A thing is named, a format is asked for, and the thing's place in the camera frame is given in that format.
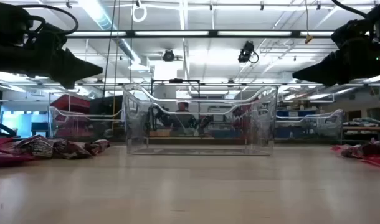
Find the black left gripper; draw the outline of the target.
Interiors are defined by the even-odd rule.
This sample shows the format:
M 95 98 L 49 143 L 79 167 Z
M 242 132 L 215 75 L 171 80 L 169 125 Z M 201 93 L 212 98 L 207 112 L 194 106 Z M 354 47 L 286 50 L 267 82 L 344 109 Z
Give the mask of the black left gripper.
M 77 58 L 68 48 L 62 50 L 64 35 L 42 30 L 35 41 L 29 40 L 13 53 L 13 73 L 30 77 L 52 77 L 55 68 L 65 74 L 57 75 L 57 81 L 65 89 L 74 89 L 75 82 L 103 72 L 103 68 Z

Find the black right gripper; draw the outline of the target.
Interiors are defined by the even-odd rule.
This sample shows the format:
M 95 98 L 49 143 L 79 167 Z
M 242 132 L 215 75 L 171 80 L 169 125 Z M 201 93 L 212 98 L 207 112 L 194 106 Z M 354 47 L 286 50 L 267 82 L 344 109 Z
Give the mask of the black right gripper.
M 374 41 L 373 25 L 367 20 L 350 20 L 331 35 L 338 50 L 318 62 L 293 72 L 293 78 L 324 86 L 342 85 L 359 78 L 380 75 L 380 42 Z M 309 76 L 337 71 L 338 77 Z

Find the clear plastic bin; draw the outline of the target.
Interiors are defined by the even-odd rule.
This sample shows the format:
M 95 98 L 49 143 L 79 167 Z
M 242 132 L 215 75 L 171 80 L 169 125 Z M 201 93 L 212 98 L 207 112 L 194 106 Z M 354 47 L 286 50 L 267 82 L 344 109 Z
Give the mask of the clear plastic bin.
M 106 139 L 125 142 L 125 124 L 122 110 L 115 114 L 84 114 L 49 107 L 49 129 L 51 138 L 69 141 L 95 141 Z
M 131 155 L 267 156 L 273 153 L 278 89 L 263 86 L 250 96 L 191 97 L 174 85 L 148 91 L 123 87 L 122 119 Z M 195 116 L 194 136 L 171 136 L 178 103 Z
M 340 142 L 343 135 L 343 110 L 280 119 L 276 117 L 275 140 Z

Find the red candy packet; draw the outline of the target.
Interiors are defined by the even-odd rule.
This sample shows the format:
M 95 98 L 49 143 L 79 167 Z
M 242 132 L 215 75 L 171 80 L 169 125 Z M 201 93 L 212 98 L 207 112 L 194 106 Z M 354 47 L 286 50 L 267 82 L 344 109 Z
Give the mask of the red candy packet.
M 346 147 L 346 145 L 336 145 L 331 147 L 330 149 L 335 152 L 337 155 L 343 157 L 340 152 Z M 365 162 L 367 164 L 370 164 L 372 166 L 380 167 L 380 156 L 367 156 L 364 159 L 356 159 L 361 162 Z

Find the purple candy packet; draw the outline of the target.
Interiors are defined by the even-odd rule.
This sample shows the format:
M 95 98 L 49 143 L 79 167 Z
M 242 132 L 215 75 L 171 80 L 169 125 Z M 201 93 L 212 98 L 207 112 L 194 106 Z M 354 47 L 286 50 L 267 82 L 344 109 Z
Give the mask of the purple candy packet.
M 0 138 L 0 167 L 18 166 L 34 158 L 19 152 L 13 138 Z

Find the red tool cart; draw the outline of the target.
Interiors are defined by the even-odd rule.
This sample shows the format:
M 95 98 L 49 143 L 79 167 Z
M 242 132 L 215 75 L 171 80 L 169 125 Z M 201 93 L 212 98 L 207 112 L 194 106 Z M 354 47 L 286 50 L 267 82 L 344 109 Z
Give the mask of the red tool cart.
M 79 138 L 91 136 L 88 119 L 65 114 L 88 114 L 90 100 L 64 94 L 49 106 L 50 128 L 55 138 Z

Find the yellow hanging tag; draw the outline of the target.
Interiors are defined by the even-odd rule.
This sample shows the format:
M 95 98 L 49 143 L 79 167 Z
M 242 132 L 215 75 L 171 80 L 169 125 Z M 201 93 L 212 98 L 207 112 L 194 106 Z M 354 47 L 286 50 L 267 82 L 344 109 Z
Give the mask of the yellow hanging tag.
M 310 31 L 309 31 L 308 0 L 305 0 L 305 12 L 306 12 L 306 37 L 305 37 L 305 44 L 308 44 L 313 39 L 313 37 L 310 35 Z

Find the black monitor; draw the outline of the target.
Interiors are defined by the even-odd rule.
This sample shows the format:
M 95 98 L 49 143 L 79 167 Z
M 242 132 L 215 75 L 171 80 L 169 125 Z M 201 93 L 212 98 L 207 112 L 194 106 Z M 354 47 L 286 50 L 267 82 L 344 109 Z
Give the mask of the black monitor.
M 95 98 L 90 101 L 90 111 L 92 115 L 114 115 L 122 109 L 123 96 L 109 96 Z

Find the blue storage bins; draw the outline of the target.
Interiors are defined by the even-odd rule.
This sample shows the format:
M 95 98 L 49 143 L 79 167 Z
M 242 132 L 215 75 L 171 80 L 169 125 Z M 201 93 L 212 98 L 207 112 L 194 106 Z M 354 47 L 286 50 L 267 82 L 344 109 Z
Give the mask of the blue storage bins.
M 280 119 L 305 117 L 316 114 L 315 110 L 278 110 L 277 117 Z

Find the wooden workbench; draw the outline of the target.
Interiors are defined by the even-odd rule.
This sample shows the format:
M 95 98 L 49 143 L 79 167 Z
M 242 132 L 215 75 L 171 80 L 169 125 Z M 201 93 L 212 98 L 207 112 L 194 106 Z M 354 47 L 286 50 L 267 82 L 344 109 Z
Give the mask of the wooden workbench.
M 343 138 L 350 141 L 379 141 L 380 121 L 366 117 L 344 122 Z

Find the blue lit display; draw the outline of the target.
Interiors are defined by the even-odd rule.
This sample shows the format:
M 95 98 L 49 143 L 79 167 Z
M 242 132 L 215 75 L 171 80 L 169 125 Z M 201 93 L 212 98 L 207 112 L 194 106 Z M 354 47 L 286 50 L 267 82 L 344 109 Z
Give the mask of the blue lit display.
M 49 117 L 46 111 L 3 111 L 1 121 L 21 138 L 36 134 L 43 137 L 49 135 Z

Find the person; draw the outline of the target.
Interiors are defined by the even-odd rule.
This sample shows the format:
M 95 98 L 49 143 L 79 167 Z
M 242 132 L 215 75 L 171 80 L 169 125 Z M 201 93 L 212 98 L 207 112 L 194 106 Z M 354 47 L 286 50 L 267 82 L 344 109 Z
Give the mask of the person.
M 189 104 L 185 101 L 178 103 L 176 114 L 171 117 L 171 136 L 194 136 L 197 120 L 194 115 L 188 114 Z

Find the black overhead frame bar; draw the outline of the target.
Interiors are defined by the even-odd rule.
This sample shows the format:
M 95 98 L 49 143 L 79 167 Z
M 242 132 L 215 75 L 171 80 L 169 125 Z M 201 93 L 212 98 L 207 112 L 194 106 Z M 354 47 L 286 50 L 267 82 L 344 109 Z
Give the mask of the black overhead frame bar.
M 332 30 L 106 30 L 76 31 L 67 37 L 72 39 L 118 38 L 292 38 L 302 39 L 310 34 L 314 38 L 330 38 Z

